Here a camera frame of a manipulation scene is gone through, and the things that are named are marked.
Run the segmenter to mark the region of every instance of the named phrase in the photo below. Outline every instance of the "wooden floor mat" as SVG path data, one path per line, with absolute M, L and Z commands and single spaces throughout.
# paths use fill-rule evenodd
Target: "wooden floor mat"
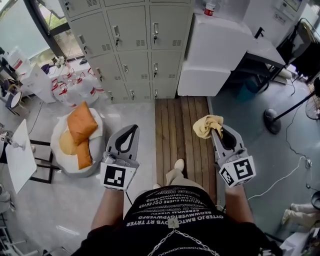
M 216 203 L 213 144 L 193 130 L 194 123 L 208 114 L 206 97 L 155 100 L 156 180 L 163 186 L 166 174 L 182 158 L 185 177 L 201 185 Z

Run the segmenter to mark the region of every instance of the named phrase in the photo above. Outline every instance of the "orange pillow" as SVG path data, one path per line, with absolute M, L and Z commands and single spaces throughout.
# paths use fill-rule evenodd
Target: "orange pillow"
M 78 157 L 79 170 L 92 166 L 92 159 L 89 150 L 89 140 L 86 139 L 76 147 L 76 155 Z
M 76 146 L 89 138 L 98 127 L 85 101 L 69 115 L 67 123 Z

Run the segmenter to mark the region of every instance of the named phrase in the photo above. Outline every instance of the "locker door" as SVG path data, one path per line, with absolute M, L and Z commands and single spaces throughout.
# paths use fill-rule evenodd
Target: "locker door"
M 149 82 L 127 82 L 125 84 L 130 99 L 133 102 L 150 101 L 150 83 Z
M 188 16 L 189 7 L 151 5 L 151 48 L 153 50 L 181 50 L 184 44 Z
M 99 0 L 60 0 L 60 3 L 70 18 L 100 8 Z
M 149 80 L 147 52 L 120 52 L 119 59 L 127 82 Z
M 90 58 L 88 61 L 96 77 L 100 78 L 103 87 L 124 83 L 114 54 L 104 54 Z
M 175 80 L 173 81 L 154 81 L 153 82 L 153 99 L 174 99 L 176 96 Z
M 180 56 L 180 52 L 153 51 L 151 53 L 152 80 L 176 80 L 180 63 Z
M 104 0 L 105 6 L 115 6 L 129 3 L 144 2 L 145 0 Z
M 117 51 L 147 49 L 144 6 L 112 9 L 107 14 Z
M 87 57 L 113 51 L 105 19 L 101 12 L 71 21 L 70 26 L 82 52 Z

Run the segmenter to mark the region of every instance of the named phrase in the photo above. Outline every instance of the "yellow cloth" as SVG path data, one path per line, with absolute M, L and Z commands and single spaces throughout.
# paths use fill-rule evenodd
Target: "yellow cloth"
M 224 118 L 218 115 L 206 115 L 205 117 L 196 121 L 193 125 L 193 130 L 198 137 L 203 139 L 209 139 L 211 137 L 211 129 L 216 129 L 222 138 L 222 124 Z

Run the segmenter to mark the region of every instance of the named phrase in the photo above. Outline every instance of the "yellow cushion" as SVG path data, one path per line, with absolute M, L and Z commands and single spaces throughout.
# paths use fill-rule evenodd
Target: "yellow cushion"
M 62 152 L 68 156 L 74 156 L 77 154 L 77 146 L 69 130 L 66 130 L 64 134 L 61 135 L 59 139 L 59 146 Z

